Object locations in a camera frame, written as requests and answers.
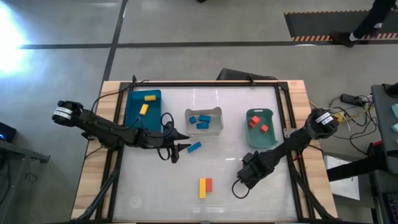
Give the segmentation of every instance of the person's leg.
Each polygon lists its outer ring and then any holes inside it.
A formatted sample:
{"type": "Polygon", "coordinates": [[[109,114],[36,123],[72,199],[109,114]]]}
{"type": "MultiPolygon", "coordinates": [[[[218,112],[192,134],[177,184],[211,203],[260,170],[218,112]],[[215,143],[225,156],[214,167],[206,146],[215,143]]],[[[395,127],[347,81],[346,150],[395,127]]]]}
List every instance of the person's leg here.
{"type": "Polygon", "coordinates": [[[375,0],[369,14],[353,33],[333,31],[331,33],[331,38],[337,44],[353,47],[355,41],[366,34],[371,34],[375,29],[381,28],[382,23],[391,12],[391,8],[395,5],[395,1],[396,0],[375,0]]]}
{"type": "Polygon", "coordinates": [[[361,25],[352,33],[350,38],[351,41],[362,38],[374,28],[380,29],[394,5],[395,0],[375,0],[365,20],[362,21],[361,25]]]}

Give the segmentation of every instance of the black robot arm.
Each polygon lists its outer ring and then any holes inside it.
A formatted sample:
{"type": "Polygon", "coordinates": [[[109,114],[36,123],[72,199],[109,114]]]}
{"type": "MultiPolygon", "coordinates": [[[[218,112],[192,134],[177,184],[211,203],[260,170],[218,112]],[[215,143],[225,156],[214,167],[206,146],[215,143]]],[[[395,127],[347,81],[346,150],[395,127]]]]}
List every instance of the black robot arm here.
{"type": "Polygon", "coordinates": [[[243,159],[243,168],[238,179],[252,189],[261,179],[271,174],[280,159],[290,151],[302,152],[312,139],[328,138],[337,130],[338,123],[327,110],[314,109],[308,116],[303,128],[292,133],[288,139],[274,150],[247,153],[243,159]]]}
{"type": "Polygon", "coordinates": [[[68,127],[78,127],[85,132],[86,138],[95,136],[105,147],[115,149],[124,145],[140,147],[143,149],[167,149],[172,163],[179,159],[179,152],[190,144],[175,145],[174,141],[188,139],[188,136],[178,133],[174,128],[174,122],[169,121],[164,125],[164,132],[148,131],[144,127],[124,127],[111,122],[92,111],[83,108],[83,105],[72,101],[59,101],[58,107],[52,116],[55,123],[68,127]]]}

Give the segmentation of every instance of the red block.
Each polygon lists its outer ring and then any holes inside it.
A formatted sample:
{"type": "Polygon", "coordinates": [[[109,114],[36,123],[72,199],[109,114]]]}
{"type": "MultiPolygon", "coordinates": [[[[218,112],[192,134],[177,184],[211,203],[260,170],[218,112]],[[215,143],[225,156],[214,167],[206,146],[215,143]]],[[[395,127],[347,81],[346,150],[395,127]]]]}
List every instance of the red block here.
{"type": "Polygon", "coordinates": [[[256,127],[257,124],[254,123],[253,121],[250,121],[249,126],[250,126],[250,128],[254,128],[254,127],[256,127]]]}
{"type": "Polygon", "coordinates": [[[213,191],[213,179],[206,178],[206,192],[212,192],[212,191],[213,191]]]}
{"type": "Polygon", "coordinates": [[[266,126],[266,125],[262,125],[261,126],[261,132],[263,132],[263,133],[266,133],[268,131],[268,126],[266,126]]]}
{"type": "Polygon", "coordinates": [[[253,122],[254,124],[260,123],[260,118],[257,116],[253,116],[250,120],[250,122],[253,122]]]}

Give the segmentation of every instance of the blue rectangular block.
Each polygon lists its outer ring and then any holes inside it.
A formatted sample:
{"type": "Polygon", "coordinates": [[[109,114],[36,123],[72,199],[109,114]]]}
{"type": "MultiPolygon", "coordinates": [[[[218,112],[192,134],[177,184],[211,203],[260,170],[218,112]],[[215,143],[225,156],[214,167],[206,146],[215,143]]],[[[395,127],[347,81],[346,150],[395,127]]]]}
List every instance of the blue rectangular block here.
{"type": "Polygon", "coordinates": [[[209,128],[209,123],[207,122],[197,124],[197,129],[208,129],[208,128],[209,128]]]}
{"type": "Polygon", "coordinates": [[[395,105],[392,105],[392,110],[393,110],[396,118],[398,118],[398,103],[395,105]]]}
{"type": "Polygon", "coordinates": [[[199,147],[201,147],[201,143],[200,143],[200,142],[196,142],[195,144],[191,145],[191,146],[187,149],[187,151],[188,151],[189,153],[191,153],[191,152],[197,150],[199,147]]]}
{"type": "Polygon", "coordinates": [[[191,122],[191,124],[195,124],[197,122],[197,118],[192,116],[189,118],[189,121],[191,122]]]}
{"type": "Polygon", "coordinates": [[[393,129],[395,132],[398,133],[398,124],[394,125],[394,126],[392,127],[392,129],[393,129]]]}
{"type": "Polygon", "coordinates": [[[210,122],[211,116],[199,115],[199,121],[210,122]]]}

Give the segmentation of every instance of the teal tray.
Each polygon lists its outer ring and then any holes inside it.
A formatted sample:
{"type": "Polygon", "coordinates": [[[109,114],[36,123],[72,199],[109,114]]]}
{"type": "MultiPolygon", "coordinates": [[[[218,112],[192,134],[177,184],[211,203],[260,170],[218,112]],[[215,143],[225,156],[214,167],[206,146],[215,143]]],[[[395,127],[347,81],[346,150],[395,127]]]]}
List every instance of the teal tray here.
{"type": "MultiPolygon", "coordinates": [[[[140,116],[142,124],[148,131],[161,131],[160,116],[162,114],[162,94],[160,90],[131,91],[127,97],[126,115],[124,117],[125,127],[130,126],[140,116]],[[156,101],[145,101],[147,95],[155,95],[156,101]],[[148,104],[145,116],[140,116],[139,111],[143,104],[148,104]]],[[[141,128],[141,122],[134,124],[135,128],[141,128]]]]}
{"type": "Polygon", "coordinates": [[[274,113],[269,109],[250,109],[246,112],[246,136],[251,148],[269,148],[275,146],[278,141],[275,139],[274,125],[272,124],[272,115],[274,113]],[[253,116],[260,118],[260,123],[253,129],[249,123],[253,116]],[[268,126],[268,132],[261,132],[261,126],[268,126]]]}

